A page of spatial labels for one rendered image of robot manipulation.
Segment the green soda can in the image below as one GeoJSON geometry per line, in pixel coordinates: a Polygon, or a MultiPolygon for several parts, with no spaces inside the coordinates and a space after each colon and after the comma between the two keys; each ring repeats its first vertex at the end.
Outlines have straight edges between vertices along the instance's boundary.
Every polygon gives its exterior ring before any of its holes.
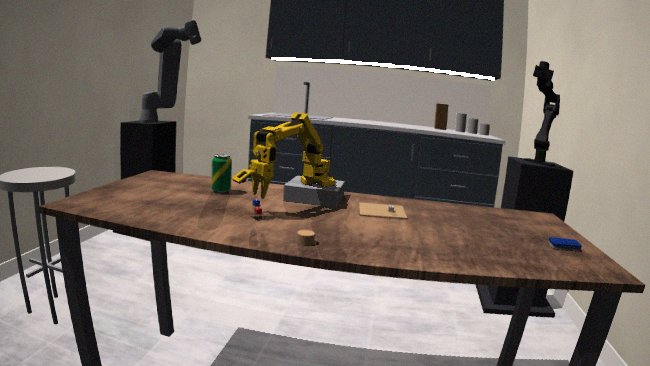
{"type": "Polygon", "coordinates": [[[215,154],[212,159],[212,190],[228,193],[231,190],[232,160],[228,154],[215,154]]]}

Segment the tan flat mat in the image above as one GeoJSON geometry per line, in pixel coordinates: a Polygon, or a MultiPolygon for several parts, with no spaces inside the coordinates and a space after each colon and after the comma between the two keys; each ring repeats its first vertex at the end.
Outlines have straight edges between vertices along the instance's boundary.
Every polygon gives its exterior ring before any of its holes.
{"type": "Polygon", "coordinates": [[[394,212],[389,212],[388,206],[389,205],[386,204],[359,202],[359,213],[360,216],[408,219],[403,209],[403,206],[390,205],[390,206],[394,206],[394,212]]]}

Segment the tan short cylinder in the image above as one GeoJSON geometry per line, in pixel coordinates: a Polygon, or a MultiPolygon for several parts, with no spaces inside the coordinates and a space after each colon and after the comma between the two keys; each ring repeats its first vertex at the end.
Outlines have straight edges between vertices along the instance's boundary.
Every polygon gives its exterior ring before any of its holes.
{"type": "Polygon", "coordinates": [[[315,233],[309,230],[300,230],[297,232],[297,244],[302,246],[314,245],[315,233]]]}

